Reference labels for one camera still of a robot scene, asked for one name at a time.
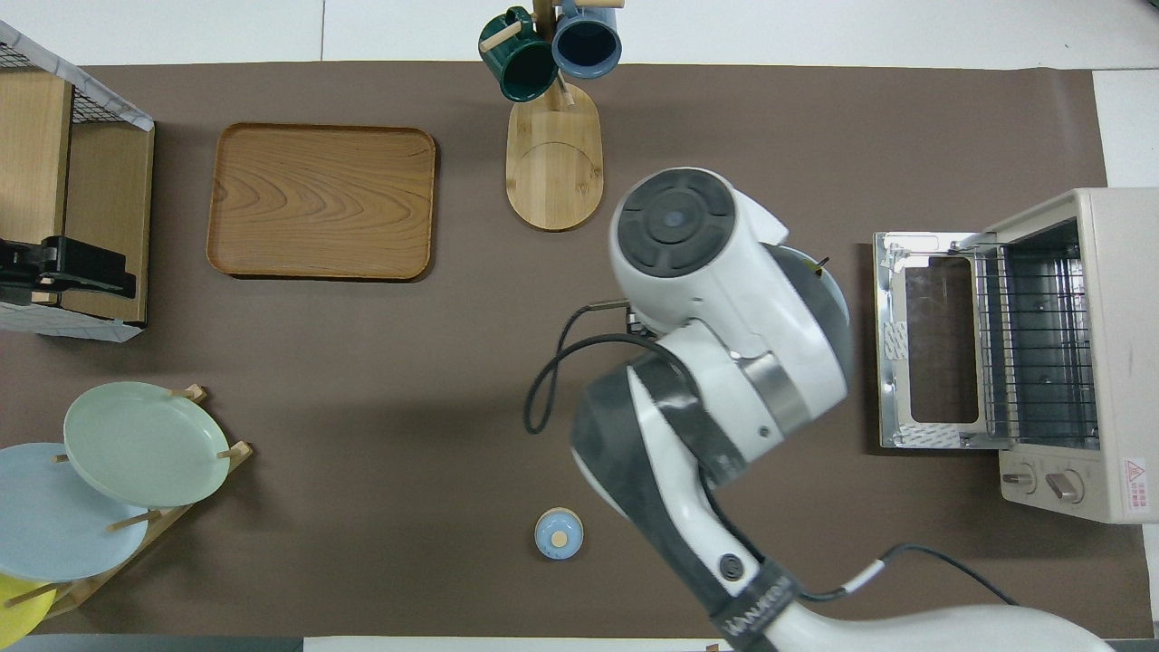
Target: mug rack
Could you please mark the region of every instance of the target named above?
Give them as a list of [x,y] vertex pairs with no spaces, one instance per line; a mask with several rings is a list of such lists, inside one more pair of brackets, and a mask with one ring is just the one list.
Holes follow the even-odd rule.
[[[535,32],[551,43],[561,0],[534,0]],[[576,0],[576,7],[622,8],[624,0]],[[484,54],[522,31],[519,22],[479,43]],[[599,112],[582,89],[557,73],[542,95],[515,102],[508,122],[506,193],[524,221],[567,230],[585,221],[604,196]]]
[[[184,390],[170,390],[169,394],[170,396],[175,397],[180,396],[188,398],[189,401],[196,404],[199,404],[206,397],[205,390],[197,384],[190,386]],[[238,467],[240,467],[242,463],[249,460],[249,457],[253,456],[253,454],[254,449],[248,444],[239,441],[233,446],[231,446],[227,450],[219,452],[217,454],[217,457],[223,460],[224,459],[229,460],[229,469],[226,472],[228,477],[228,475],[233,474],[238,469]],[[64,455],[56,456],[53,457],[52,461],[65,462],[67,461],[67,456]],[[93,594],[97,592],[97,589],[100,589],[109,580],[111,580],[118,572],[121,572],[122,569],[124,569],[133,559],[136,559],[137,556],[140,555],[146,548],[148,548],[154,541],[156,541],[156,539],[160,537],[161,534],[168,530],[178,519],[181,519],[181,517],[183,517],[187,512],[189,512],[189,510],[194,505],[196,504],[183,505],[180,507],[172,507],[172,508],[150,510],[144,514],[140,514],[139,517],[126,519],[124,521],[118,521],[116,523],[110,523],[107,529],[110,532],[115,532],[117,529],[122,529],[132,526],[134,523],[139,523],[141,521],[148,521],[147,529],[145,530],[145,537],[141,540],[140,545],[137,547],[137,550],[133,551],[133,554],[130,555],[127,559],[125,559],[119,565],[96,576],[73,580],[70,583],[60,583],[60,584],[50,583],[42,585],[27,593],[5,600],[2,603],[0,603],[0,609],[15,607],[17,605],[21,605],[23,602],[27,602],[29,600],[32,600],[35,598],[38,598],[41,595],[51,592],[56,592],[56,595],[53,596],[52,606],[49,608],[49,611],[44,616],[44,620],[51,618],[53,616],[59,616],[60,614],[65,614],[72,611],[73,609],[76,609],[82,603],[85,603],[85,601],[92,598]]]

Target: light blue plate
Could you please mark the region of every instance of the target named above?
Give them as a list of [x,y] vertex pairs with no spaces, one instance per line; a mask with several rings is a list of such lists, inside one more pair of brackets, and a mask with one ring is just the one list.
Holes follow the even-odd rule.
[[68,460],[90,485],[130,505],[178,507],[210,496],[229,472],[213,418],[147,383],[109,383],[65,415]]
[[86,483],[72,464],[52,462],[65,447],[25,444],[0,450],[0,573],[67,583],[116,567],[137,550],[147,523],[105,527],[141,514]]
[[583,523],[564,507],[548,510],[535,523],[535,547],[548,559],[568,559],[583,545]]

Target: toaster oven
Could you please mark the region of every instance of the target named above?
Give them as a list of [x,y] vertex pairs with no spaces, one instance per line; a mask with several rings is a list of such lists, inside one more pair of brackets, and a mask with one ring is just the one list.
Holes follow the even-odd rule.
[[1159,522],[1156,244],[1159,188],[876,233],[881,445],[997,449],[1006,500]]

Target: small blue round object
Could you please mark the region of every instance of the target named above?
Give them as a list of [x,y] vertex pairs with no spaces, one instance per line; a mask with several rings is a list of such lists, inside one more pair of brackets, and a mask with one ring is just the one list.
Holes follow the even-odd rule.
[[567,559],[583,545],[583,523],[564,507],[548,510],[535,523],[535,547],[548,559]]

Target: warning label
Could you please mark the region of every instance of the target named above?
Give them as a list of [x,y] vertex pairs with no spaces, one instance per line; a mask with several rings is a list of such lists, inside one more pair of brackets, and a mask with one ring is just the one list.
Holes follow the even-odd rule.
[[1147,464],[1142,457],[1123,459],[1123,479],[1127,489],[1128,512],[1150,512],[1147,500]]

